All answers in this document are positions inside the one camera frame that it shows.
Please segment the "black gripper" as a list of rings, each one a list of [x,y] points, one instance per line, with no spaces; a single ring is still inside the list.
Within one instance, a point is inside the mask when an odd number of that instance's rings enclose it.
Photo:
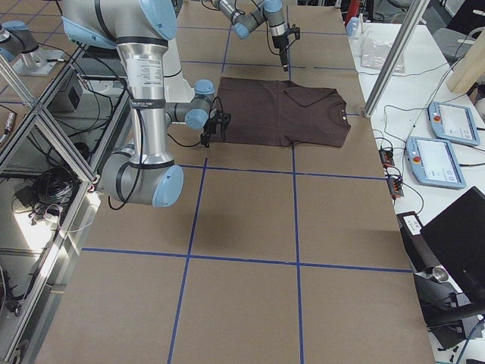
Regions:
[[[278,50],[280,56],[280,63],[284,71],[289,70],[289,60],[286,47],[288,46],[288,38],[286,34],[279,36],[272,36],[274,48]]]
[[[209,119],[205,123],[204,132],[200,135],[200,143],[204,147],[209,147],[211,137],[217,132],[222,134],[224,121],[224,113],[218,109],[213,109],[210,112]]]

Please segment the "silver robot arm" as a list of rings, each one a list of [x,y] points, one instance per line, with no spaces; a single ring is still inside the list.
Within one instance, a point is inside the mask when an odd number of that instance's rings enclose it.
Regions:
[[[187,102],[167,102],[164,66],[176,43],[177,17],[170,1],[65,1],[68,38],[115,49],[127,75],[133,140],[113,152],[102,171],[107,194],[122,204],[172,206],[183,189],[183,169],[167,143],[174,122],[201,130],[211,115],[214,85],[198,80]]]
[[[211,1],[231,22],[240,39],[245,39],[262,24],[268,26],[274,48],[278,51],[280,63],[285,72],[289,70],[288,47],[290,28],[283,13],[283,3],[278,0],[260,1],[253,11],[246,13],[236,6],[235,1]]]

